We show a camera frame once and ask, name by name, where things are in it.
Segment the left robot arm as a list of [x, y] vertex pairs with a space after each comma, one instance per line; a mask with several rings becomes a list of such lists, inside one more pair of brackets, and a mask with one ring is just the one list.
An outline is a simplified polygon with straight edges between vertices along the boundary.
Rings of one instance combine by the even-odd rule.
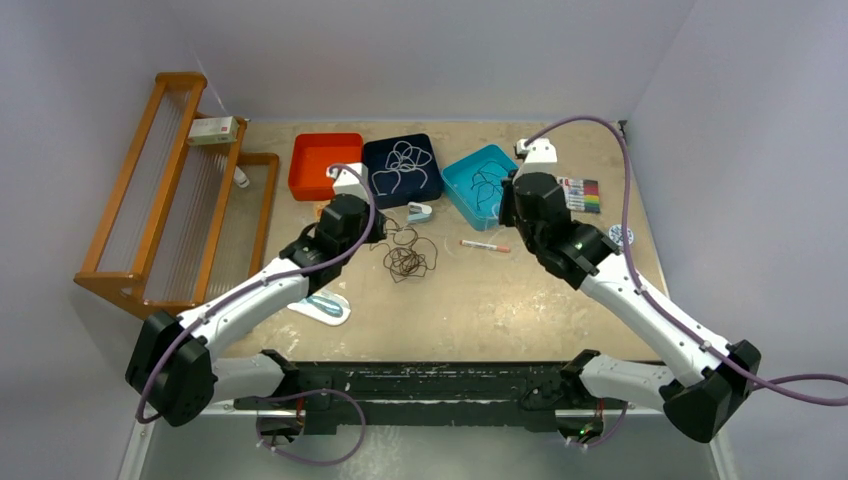
[[234, 289], [178, 315], [149, 315], [125, 373], [140, 395], [136, 421], [163, 419], [177, 427], [210, 404], [250, 397], [275, 409], [292, 405], [298, 382], [286, 374], [289, 365], [279, 354], [223, 353], [271, 315], [336, 279], [363, 244], [384, 239], [382, 224], [372, 194], [338, 194], [317, 223]]

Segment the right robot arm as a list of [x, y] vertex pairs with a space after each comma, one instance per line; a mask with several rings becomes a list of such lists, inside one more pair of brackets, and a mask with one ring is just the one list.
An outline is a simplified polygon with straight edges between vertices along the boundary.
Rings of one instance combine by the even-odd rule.
[[561, 381], [564, 399], [584, 407], [613, 398], [661, 411], [686, 437], [710, 442], [752, 392], [761, 352], [696, 322], [640, 274], [597, 227], [572, 218], [548, 173], [512, 171], [501, 182], [499, 222], [514, 227], [538, 263], [612, 312], [661, 359], [659, 366], [581, 352]]

